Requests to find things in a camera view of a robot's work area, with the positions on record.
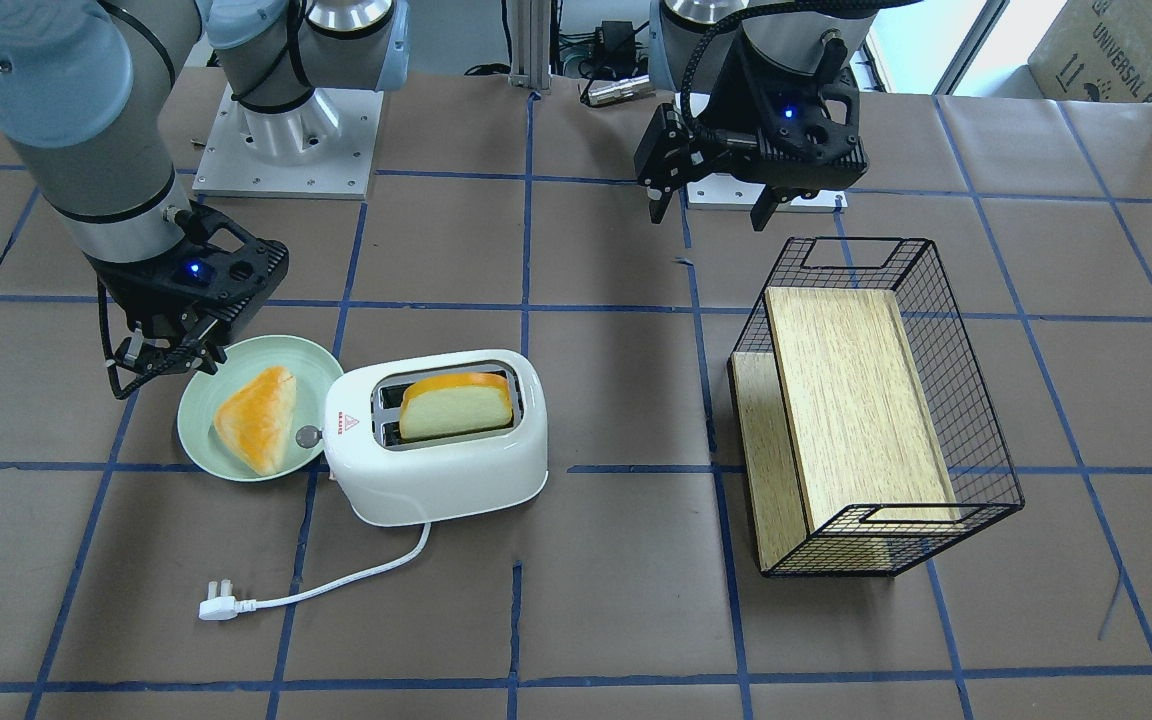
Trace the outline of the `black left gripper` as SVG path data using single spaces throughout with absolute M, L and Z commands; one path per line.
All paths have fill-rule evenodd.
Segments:
M 658 106 L 634 156 L 650 223 L 664 222 L 681 184 L 713 173 L 764 184 L 751 205 L 755 232 L 795 197 L 846 190 L 867 173 L 846 41 L 827 36 L 814 47 L 823 55 L 801 73 L 740 38 L 728 46 L 704 109 L 685 120 L 681 106 Z

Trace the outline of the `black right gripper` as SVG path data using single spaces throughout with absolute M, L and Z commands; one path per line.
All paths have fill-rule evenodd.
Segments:
M 136 263 L 91 259 L 106 372 L 215 376 L 225 347 L 285 281 L 291 252 L 200 202 L 168 209 L 182 240 Z

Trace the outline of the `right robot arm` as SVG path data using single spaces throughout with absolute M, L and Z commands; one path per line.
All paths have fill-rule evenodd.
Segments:
M 196 191 L 361 199 L 408 28 L 406 1 L 0 1 L 0 132 L 99 279 L 109 382 L 217 372 L 291 264 L 192 199 L 160 136 L 197 41 L 228 97 Z

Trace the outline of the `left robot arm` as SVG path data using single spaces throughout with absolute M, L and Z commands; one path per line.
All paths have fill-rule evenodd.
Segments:
M 713 174 L 760 187 L 751 227 L 867 173 L 850 69 L 887 1 L 658 1 L 649 78 L 668 92 L 634 154 L 653 223 Z

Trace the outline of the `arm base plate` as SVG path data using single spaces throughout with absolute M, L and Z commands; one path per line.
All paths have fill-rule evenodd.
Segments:
M 365 200 L 384 99 L 317 88 L 300 108 L 262 114 L 223 97 L 194 190 L 229 199 Z
M 732 174 L 710 173 L 687 184 L 690 204 L 702 210 L 745 211 L 753 209 L 763 185 L 735 179 Z M 796 197 L 776 206 L 776 213 L 833 213 L 849 209 L 846 191 L 823 190 L 814 199 Z

